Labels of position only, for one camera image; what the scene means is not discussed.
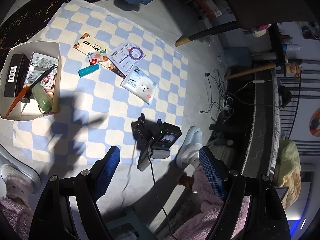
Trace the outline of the green bottle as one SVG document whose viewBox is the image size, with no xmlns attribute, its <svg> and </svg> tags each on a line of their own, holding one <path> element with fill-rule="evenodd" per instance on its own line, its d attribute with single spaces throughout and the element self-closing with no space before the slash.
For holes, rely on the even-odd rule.
<svg viewBox="0 0 320 240">
<path fill-rule="evenodd" d="M 35 85 L 31 89 L 32 95 L 38 103 L 38 106 L 44 113 L 49 113 L 52 110 L 53 100 L 47 94 L 45 89 L 42 87 L 40 83 Z"/>
</svg>

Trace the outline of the black tweezers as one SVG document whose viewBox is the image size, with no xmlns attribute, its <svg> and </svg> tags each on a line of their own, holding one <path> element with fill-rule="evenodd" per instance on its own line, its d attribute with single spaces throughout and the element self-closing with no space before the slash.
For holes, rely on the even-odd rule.
<svg viewBox="0 0 320 240">
<path fill-rule="evenodd" d="M 51 68 L 47 69 L 45 72 L 43 72 L 36 80 L 34 80 L 29 86 L 30 88 L 33 88 L 38 83 L 40 83 L 46 76 L 48 76 L 54 69 L 57 68 L 57 65 L 54 64 Z"/>
</svg>

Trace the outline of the round bristle hair brush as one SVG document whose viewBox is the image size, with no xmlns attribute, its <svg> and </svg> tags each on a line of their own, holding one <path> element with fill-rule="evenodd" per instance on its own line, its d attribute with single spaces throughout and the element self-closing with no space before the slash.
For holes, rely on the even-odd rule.
<svg viewBox="0 0 320 240">
<path fill-rule="evenodd" d="M 27 94 L 31 91 L 31 86 L 26 86 L 24 87 L 20 93 L 18 94 L 18 96 L 16 96 L 16 99 L 13 101 L 13 103 L 11 104 L 11 106 L 9 107 L 6 115 L 5 115 L 5 119 L 7 119 L 7 117 L 9 116 L 9 114 L 11 113 L 11 111 L 15 108 L 15 106 L 18 104 L 18 102 Z"/>
</svg>

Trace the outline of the red white sachet packet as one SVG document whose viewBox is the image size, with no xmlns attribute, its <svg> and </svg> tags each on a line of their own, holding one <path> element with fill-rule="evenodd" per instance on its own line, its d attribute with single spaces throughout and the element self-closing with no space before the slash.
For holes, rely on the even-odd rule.
<svg viewBox="0 0 320 240">
<path fill-rule="evenodd" d="M 40 53 L 33 53 L 30 59 L 27 76 L 25 78 L 24 87 L 30 85 L 36 80 L 43 72 L 51 68 L 54 64 L 58 64 L 58 59 L 43 55 Z M 41 85 L 45 90 L 53 90 L 56 81 L 56 69 L 54 69 L 48 76 L 42 81 Z"/>
</svg>

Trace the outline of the black rectangular box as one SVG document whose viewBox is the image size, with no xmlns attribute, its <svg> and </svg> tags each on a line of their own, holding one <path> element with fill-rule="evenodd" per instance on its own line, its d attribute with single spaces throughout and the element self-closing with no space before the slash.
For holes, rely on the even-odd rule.
<svg viewBox="0 0 320 240">
<path fill-rule="evenodd" d="M 9 64 L 4 96 L 16 97 L 22 90 L 30 60 L 25 54 L 14 54 Z"/>
</svg>

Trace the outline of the light blue slipper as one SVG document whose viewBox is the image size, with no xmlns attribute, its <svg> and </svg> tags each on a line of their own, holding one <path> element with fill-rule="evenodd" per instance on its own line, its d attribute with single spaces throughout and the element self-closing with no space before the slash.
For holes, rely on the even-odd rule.
<svg viewBox="0 0 320 240">
<path fill-rule="evenodd" d="M 191 126 L 176 155 L 176 165 L 185 169 L 191 165 L 197 168 L 199 165 L 199 150 L 202 148 L 202 132 L 197 126 Z"/>
</svg>

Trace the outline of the soft cotton tissue pack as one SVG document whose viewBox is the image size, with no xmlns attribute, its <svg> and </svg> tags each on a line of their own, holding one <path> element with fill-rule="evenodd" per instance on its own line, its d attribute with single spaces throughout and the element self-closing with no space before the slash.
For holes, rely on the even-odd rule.
<svg viewBox="0 0 320 240">
<path fill-rule="evenodd" d="M 158 84 L 152 81 L 140 68 L 132 66 L 121 86 L 150 105 Z"/>
</svg>

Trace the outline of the blue white checkered mat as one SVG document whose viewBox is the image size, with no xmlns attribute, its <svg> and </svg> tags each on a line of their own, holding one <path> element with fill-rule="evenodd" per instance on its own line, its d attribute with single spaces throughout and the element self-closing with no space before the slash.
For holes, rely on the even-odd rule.
<svg viewBox="0 0 320 240">
<path fill-rule="evenodd" d="M 100 67 L 80 77 L 88 66 L 85 54 L 74 45 L 83 34 L 114 48 L 131 41 L 142 48 L 138 67 L 158 84 L 151 103 L 121 87 L 119 75 Z M 28 159 L 45 163 L 89 165 L 115 145 L 121 163 L 136 158 L 131 123 L 141 114 L 182 124 L 188 60 L 140 26 L 83 0 L 71 0 L 57 10 L 35 40 L 60 44 L 60 112 L 13 124 L 13 142 Z"/>
</svg>

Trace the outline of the teal small tube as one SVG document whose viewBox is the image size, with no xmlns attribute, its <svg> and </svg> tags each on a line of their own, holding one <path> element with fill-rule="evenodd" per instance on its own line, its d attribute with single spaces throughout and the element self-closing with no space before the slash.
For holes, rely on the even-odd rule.
<svg viewBox="0 0 320 240">
<path fill-rule="evenodd" d="M 88 74 L 92 74 L 93 72 L 96 72 L 99 70 L 99 64 L 90 65 L 86 68 L 82 68 L 78 71 L 79 77 L 84 77 Z"/>
</svg>

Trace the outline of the and free booklet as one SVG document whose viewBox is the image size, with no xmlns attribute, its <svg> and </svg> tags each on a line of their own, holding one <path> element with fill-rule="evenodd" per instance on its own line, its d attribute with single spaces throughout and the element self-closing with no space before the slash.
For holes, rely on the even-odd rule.
<svg viewBox="0 0 320 240">
<path fill-rule="evenodd" d="M 99 42 L 92 35 L 84 33 L 80 39 L 76 41 L 73 48 L 85 54 L 89 59 L 90 65 L 99 63 L 121 78 L 125 77 L 125 75 L 109 59 L 108 53 L 111 49 L 104 43 Z"/>
</svg>

